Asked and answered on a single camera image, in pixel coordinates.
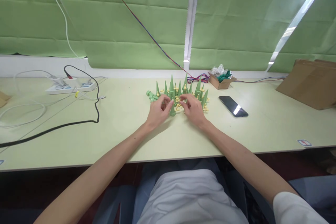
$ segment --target small cardboard box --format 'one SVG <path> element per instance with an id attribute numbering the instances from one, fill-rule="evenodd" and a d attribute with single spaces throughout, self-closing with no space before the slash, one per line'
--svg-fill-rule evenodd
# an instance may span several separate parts
<path id="1" fill-rule="evenodd" d="M 232 76 L 231 79 L 224 79 L 221 83 L 219 83 L 218 79 L 215 76 L 213 76 L 211 73 L 209 74 L 210 74 L 209 82 L 217 89 L 228 89 L 230 83 L 234 82 L 237 79 Z"/>
<path id="2" fill-rule="evenodd" d="M 276 90 L 317 110 L 333 107 L 336 105 L 336 62 L 297 59 Z"/>

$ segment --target power strip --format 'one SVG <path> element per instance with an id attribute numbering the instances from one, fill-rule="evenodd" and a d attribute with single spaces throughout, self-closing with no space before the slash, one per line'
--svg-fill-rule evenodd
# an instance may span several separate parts
<path id="1" fill-rule="evenodd" d="M 86 84 L 86 83 L 82 83 L 83 86 L 80 87 L 80 88 L 77 88 L 77 90 L 79 92 L 88 92 L 88 91 L 93 91 L 97 88 L 97 84 L 95 82 L 91 83 L 91 84 Z M 71 93 L 73 90 L 72 87 L 70 86 L 67 86 L 67 87 L 64 87 L 62 89 L 56 89 L 55 86 L 52 86 L 50 88 L 48 88 L 46 90 L 47 94 L 49 95 L 57 95 L 57 94 L 61 94 L 61 93 Z"/>

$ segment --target green plastic toy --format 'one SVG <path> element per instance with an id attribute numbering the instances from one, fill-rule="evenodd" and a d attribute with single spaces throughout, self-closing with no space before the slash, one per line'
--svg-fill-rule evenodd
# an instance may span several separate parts
<path id="1" fill-rule="evenodd" d="M 148 98 L 150 99 L 150 102 L 154 102 L 156 100 L 158 100 L 158 98 L 161 96 L 161 93 L 164 93 L 165 95 L 167 95 L 171 100 L 174 101 L 174 105 L 172 106 L 169 115 L 170 116 L 175 116 L 176 112 L 179 111 L 179 108 L 182 107 L 182 105 L 180 104 L 180 95 L 181 94 L 186 94 L 186 93 L 193 93 L 192 91 L 192 83 L 190 84 L 190 88 L 188 89 L 187 87 L 187 77 L 188 75 L 185 76 L 184 79 L 184 84 L 183 87 L 181 87 L 181 81 L 179 83 L 179 87 L 176 87 L 176 83 L 174 85 L 174 80 L 173 80 L 173 76 L 171 76 L 171 81 L 169 84 L 169 90 L 167 89 L 167 82 L 164 82 L 164 90 L 159 90 L 159 84 L 158 82 L 156 82 L 156 94 L 153 94 L 151 91 L 147 91 L 146 95 L 148 96 Z M 201 82 L 202 82 L 202 78 L 198 81 L 197 83 L 197 87 L 194 93 L 194 96 L 201 102 L 203 111 L 209 111 L 208 107 L 207 107 L 207 101 L 208 99 L 208 91 L 209 89 L 205 92 L 204 90 L 204 85 L 201 88 Z"/>

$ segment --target green window blind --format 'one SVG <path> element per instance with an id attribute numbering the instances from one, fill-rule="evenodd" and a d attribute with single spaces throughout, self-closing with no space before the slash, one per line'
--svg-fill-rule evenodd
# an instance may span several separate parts
<path id="1" fill-rule="evenodd" d="M 269 71 L 290 72 L 299 58 L 336 61 L 335 0 L 313 2 Z"/>
<path id="2" fill-rule="evenodd" d="M 0 0 L 0 9 L 0 54 L 75 57 L 55 0 Z M 72 48 L 85 57 L 80 36 L 68 23 Z"/>
<path id="3" fill-rule="evenodd" d="M 266 70 L 305 0 L 198 0 L 191 69 Z"/>
<path id="4" fill-rule="evenodd" d="M 0 31 L 1 54 L 74 56 L 67 47 L 64 18 L 54 0 L 0 1 L 7 7 L 0 19 L 0 25 L 6 25 Z M 188 0 L 125 1 L 167 54 L 183 65 Z M 71 23 L 70 43 L 78 55 L 88 57 L 93 68 L 178 68 L 154 44 L 121 0 L 62 2 Z"/>

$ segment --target phone screen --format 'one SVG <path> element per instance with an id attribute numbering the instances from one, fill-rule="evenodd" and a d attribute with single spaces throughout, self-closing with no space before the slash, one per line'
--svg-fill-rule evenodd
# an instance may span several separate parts
<path id="1" fill-rule="evenodd" d="M 219 99 L 235 117 L 246 117 L 248 114 L 230 96 L 219 96 Z"/>

